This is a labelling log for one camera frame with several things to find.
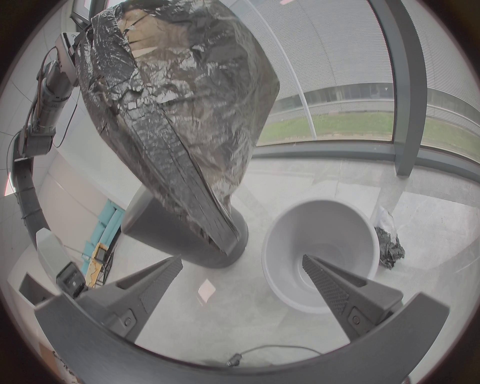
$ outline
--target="trash bag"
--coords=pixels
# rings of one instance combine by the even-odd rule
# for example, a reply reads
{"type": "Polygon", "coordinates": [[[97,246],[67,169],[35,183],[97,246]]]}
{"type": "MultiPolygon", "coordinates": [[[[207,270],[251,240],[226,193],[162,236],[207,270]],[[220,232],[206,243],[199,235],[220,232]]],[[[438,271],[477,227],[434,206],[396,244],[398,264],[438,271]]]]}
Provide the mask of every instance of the trash bag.
{"type": "Polygon", "coordinates": [[[396,261],[405,257],[405,250],[398,240],[392,215],[382,206],[378,207],[374,227],[380,244],[380,265],[392,269],[396,261]]]}
{"type": "Polygon", "coordinates": [[[131,0],[92,18],[75,65],[101,138],[161,204],[228,253],[240,184],[279,81],[218,0],[131,0]]]}

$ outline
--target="blue couch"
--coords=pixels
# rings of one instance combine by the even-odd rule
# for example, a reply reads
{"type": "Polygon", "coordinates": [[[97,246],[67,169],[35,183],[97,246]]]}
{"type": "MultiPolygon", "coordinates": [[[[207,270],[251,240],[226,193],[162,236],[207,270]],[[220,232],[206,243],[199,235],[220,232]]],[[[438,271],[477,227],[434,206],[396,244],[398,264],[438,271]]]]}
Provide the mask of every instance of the blue couch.
{"type": "Polygon", "coordinates": [[[120,228],[121,221],[125,211],[121,209],[114,202],[108,200],[100,215],[98,215],[98,222],[95,226],[92,236],[89,241],[85,242],[85,248],[82,253],[84,263],[81,271],[86,275],[90,259],[98,243],[102,243],[109,247],[113,238],[120,228]]]}

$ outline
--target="crumpled plastic bag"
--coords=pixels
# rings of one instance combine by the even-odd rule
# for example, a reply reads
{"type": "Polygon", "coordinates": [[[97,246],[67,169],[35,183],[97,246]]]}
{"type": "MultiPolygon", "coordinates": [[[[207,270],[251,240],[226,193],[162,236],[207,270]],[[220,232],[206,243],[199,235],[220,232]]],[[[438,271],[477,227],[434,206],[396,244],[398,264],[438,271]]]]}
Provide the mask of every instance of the crumpled plastic bag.
{"type": "Polygon", "coordinates": [[[170,212],[229,253],[240,184],[279,81],[218,0],[131,0],[92,18],[75,65],[102,139],[170,212]]]}
{"type": "Polygon", "coordinates": [[[374,227],[380,244],[380,265],[392,269],[396,261],[405,257],[405,250],[398,240],[392,215],[382,206],[378,207],[374,227]]]}

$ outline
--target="white pole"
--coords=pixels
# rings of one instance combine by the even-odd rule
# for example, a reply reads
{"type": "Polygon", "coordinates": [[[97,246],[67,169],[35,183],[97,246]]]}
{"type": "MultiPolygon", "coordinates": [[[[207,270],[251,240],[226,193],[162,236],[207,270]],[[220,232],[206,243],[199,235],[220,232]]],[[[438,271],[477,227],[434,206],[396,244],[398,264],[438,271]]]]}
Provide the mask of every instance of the white pole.
{"type": "Polygon", "coordinates": [[[295,83],[295,85],[297,86],[297,91],[299,93],[299,97],[300,97],[300,100],[301,100],[301,103],[303,105],[303,109],[305,111],[305,115],[307,115],[307,120],[308,120],[308,125],[310,127],[310,132],[312,133],[312,139],[316,140],[317,139],[317,132],[315,132],[315,127],[313,126],[313,120],[312,120],[312,116],[310,114],[310,110],[308,109],[308,105],[307,105],[307,99],[305,98],[305,95],[303,94],[303,91],[302,91],[302,88],[301,88],[301,85],[300,85],[300,82],[298,80],[298,77],[297,75],[295,74],[295,71],[293,70],[293,67],[292,67],[292,63],[290,62],[290,60],[288,59],[288,56],[286,54],[286,52],[284,51],[282,45],[280,44],[280,41],[278,41],[278,38],[276,37],[274,31],[272,30],[272,28],[270,28],[270,26],[268,25],[267,21],[264,19],[264,17],[260,14],[260,12],[258,12],[258,9],[256,9],[256,7],[250,2],[250,0],[243,0],[245,3],[247,3],[247,5],[250,7],[250,9],[252,11],[254,11],[258,17],[260,17],[260,20],[262,20],[262,23],[265,25],[265,28],[267,29],[267,31],[269,32],[270,36],[272,37],[273,41],[275,42],[276,46],[278,47],[278,49],[280,50],[280,53],[282,54],[283,56],[283,60],[285,60],[285,64],[287,65],[288,67],[288,70],[290,71],[290,74],[292,75],[293,77],[293,82],[295,83]]]}

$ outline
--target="gray floor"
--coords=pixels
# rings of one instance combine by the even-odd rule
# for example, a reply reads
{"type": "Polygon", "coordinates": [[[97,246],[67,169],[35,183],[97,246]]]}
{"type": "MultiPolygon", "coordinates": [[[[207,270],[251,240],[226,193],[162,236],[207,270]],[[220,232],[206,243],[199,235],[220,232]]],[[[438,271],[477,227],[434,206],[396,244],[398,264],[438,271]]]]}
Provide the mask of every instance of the gray floor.
{"type": "MultiPolygon", "coordinates": [[[[391,271],[379,267],[375,280],[402,290],[404,303],[424,291],[451,307],[444,329],[411,375],[413,382],[423,377],[458,336],[480,294],[480,186],[425,168],[415,168],[408,179],[398,178],[392,163],[252,161],[232,198],[250,229],[244,255],[224,270],[184,262],[137,344],[172,358],[208,364],[225,362],[236,352],[262,344],[302,345],[326,353],[348,343],[332,314],[306,314],[288,307],[274,295],[262,271],[268,227],[283,209],[312,196],[348,201],[370,218],[379,205],[387,208],[406,256],[391,271]]],[[[109,282],[165,257],[122,235],[109,282]]],[[[242,365],[281,364],[311,356],[297,349],[264,349],[246,355],[242,365]]]]}

